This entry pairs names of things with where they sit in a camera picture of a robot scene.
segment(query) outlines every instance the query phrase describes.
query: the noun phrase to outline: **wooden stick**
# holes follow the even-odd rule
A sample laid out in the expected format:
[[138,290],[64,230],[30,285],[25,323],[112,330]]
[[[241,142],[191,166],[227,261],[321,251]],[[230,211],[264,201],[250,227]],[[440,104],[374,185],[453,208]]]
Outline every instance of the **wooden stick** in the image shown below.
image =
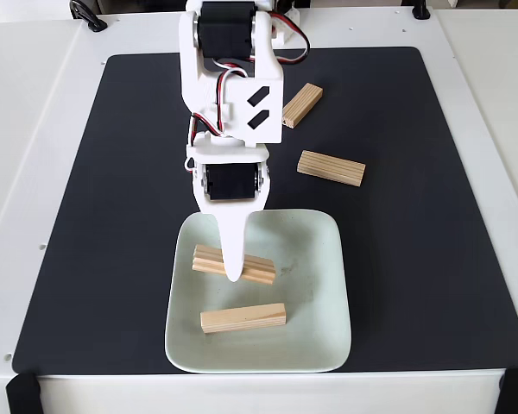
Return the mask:
[[360,162],[303,151],[297,172],[358,187],[363,181],[365,167],[366,165]]
[[322,88],[312,84],[305,84],[301,91],[282,110],[282,123],[290,128],[295,128],[307,112],[322,97]]
[[[223,262],[223,251],[220,248],[210,248],[201,244],[193,252],[192,269],[199,272],[223,274],[226,276]],[[250,256],[243,258],[243,270],[240,278],[252,282],[272,285],[275,281],[275,263],[269,259]]]
[[206,334],[266,328],[286,324],[284,304],[261,304],[224,310],[201,312],[201,329]]

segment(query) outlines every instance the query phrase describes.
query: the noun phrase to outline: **black surface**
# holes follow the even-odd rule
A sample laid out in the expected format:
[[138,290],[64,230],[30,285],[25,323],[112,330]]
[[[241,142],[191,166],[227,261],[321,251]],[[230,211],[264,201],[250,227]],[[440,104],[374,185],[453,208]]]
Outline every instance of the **black surface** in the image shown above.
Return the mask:
[[499,386],[495,414],[518,414],[518,369],[507,369]]
[[[352,344],[338,371],[518,367],[518,319],[420,54],[312,50],[285,101],[322,99],[271,145],[269,209],[338,223]],[[178,373],[164,350],[174,249],[197,210],[177,54],[110,58],[14,357],[17,372]],[[366,164],[298,174],[307,149]]]

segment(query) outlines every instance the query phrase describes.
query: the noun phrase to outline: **plate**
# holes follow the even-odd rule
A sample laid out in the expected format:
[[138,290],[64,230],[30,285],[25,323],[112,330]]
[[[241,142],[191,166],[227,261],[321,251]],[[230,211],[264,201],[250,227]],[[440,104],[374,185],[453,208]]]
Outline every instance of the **plate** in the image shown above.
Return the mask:
[[[351,322],[338,226],[315,210],[263,210],[250,216],[246,254],[271,259],[273,285],[192,270],[197,244],[220,248],[213,216],[195,213],[180,228],[167,310],[165,350],[191,373],[317,373],[340,367]],[[204,334],[199,313],[284,303],[287,323]]]

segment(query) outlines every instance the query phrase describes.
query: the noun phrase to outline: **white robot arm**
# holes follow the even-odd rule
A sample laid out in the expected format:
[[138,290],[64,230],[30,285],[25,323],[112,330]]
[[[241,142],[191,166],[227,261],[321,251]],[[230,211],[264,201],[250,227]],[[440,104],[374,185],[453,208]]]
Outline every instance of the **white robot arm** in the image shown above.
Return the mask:
[[[273,6],[272,0],[191,0],[180,19],[182,97],[192,112],[186,169],[193,174],[199,209],[217,219],[224,268],[232,281],[243,269],[248,216],[264,208],[270,189],[265,144],[281,142],[279,60],[297,63],[308,53],[307,42],[299,58],[276,58],[269,14]],[[204,58],[213,58],[223,71],[206,70]],[[254,74],[219,59],[251,61]],[[197,132],[198,122],[206,132]]]

